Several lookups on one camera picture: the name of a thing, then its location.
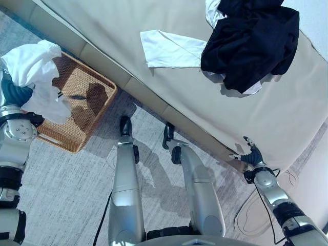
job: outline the wicker basket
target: wicker basket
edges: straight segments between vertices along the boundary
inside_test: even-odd
[[[114,99],[117,87],[110,80],[73,57],[62,53],[54,59],[59,78],[53,80],[66,96],[78,95],[86,99],[70,99],[72,116],[64,125],[45,120],[37,128],[39,139],[69,152],[76,153],[89,140],[99,119]]]

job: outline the bedsheet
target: bedsheet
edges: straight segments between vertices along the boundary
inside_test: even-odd
[[[168,104],[239,154],[250,137],[265,161],[287,169],[328,115],[326,61],[300,33],[283,76],[266,77],[255,95],[233,95],[198,68],[149,69],[140,31],[159,29],[208,40],[212,28],[200,0],[43,0],[87,41],[110,56]]]

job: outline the wire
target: wire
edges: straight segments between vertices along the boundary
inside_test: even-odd
[[[275,170],[273,170],[273,171],[277,171],[277,170],[279,170],[279,172],[278,172],[278,174],[276,175],[276,177],[278,177],[278,175],[280,174],[280,171],[281,171],[279,168],[277,168],[277,169],[275,169]],[[272,228],[272,233],[273,233],[273,240],[274,240],[275,245],[277,245],[277,244],[281,243],[282,241],[284,241],[284,240],[286,239],[286,237],[284,237],[283,239],[279,240],[278,242],[276,241],[276,233],[275,233],[275,229],[273,228],[273,224],[272,224],[272,220],[271,220],[270,213],[269,213],[269,211],[268,211],[268,209],[267,209],[267,207],[266,207],[266,205],[265,205],[265,203],[264,203],[264,201],[263,201],[263,198],[262,198],[262,196],[261,196],[261,194],[260,194],[260,192],[258,191],[258,189],[257,189],[256,186],[255,186],[255,188],[256,188],[257,193],[258,193],[258,195],[259,195],[259,197],[260,197],[260,199],[261,199],[261,201],[262,201],[262,203],[263,203],[263,205],[264,205],[264,207],[265,207],[265,210],[266,210],[266,212],[267,212],[267,214],[268,214],[268,217],[269,217],[269,220],[270,220],[270,225],[271,225],[271,228]]]
[[[280,174],[281,169],[280,169],[280,168],[276,168],[276,169],[272,170],[273,172],[275,172],[275,171],[277,171],[277,170],[279,170],[279,172],[277,173],[276,177],[278,177],[278,175]]]
[[[93,240],[93,244],[92,244],[93,246],[96,246],[96,244],[97,244],[97,239],[98,239],[98,236],[99,236],[99,233],[100,233],[100,229],[101,229],[101,227],[103,226],[102,224],[103,224],[104,219],[105,219],[106,211],[107,211],[108,204],[109,204],[109,201],[110,201],[110,199],[111,199],[112,193],[113,193],[113,190],[111,191],[111,193],[110,193],[109,196],[108,196],[108,200],[107,200],[107,203],[106,203],[106,206],[105,206],[104,213],[103,213],[103,215],[102,215],[102,218],[101,218],[100,224],[99,224],[99,226],[98,226],[97,233],[96,233],[96,235],[95,235],[95,237],[94,237],[94,240]]]

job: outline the carpet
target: carpet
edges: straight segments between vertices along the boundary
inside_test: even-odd
[[[22,44],[47,38],[0,7],[0,56]],[[71,154],[35,140],[20,189],[20,210],[27,213],[26,241],[35,245],[92,245],[114,180],[118,126],[122,115],[131,117],[146,231],[189,224],[182,167],[173,165],[161,146],[165,121],[123,90],[100,120],[86,146]],[[293,165],[300,171],[327,129]],[[176,138],[187,141],[199,155],[214,181],[226,224],[226,237],[248,240],[234,230],[234,218],[254,191],[232,166],[197,145],[177,129]],[[108,215],[97,245],[108,245]]]

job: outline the silver robot leg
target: silver robot leg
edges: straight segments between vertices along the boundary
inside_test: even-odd
[[[171,138],[165,136],[163,146],[169,148],[173,163],[182,165],[192,228],[203,235],[223,237],[222,210],[206,168],[187,143],[173,139],[173,131]]]
[[[136,171],[136,147],[133,147],[132,142],[131,136],[123,135],[117,146],[117,163],[109,210],[109,245],[134,245],[145,238]]]

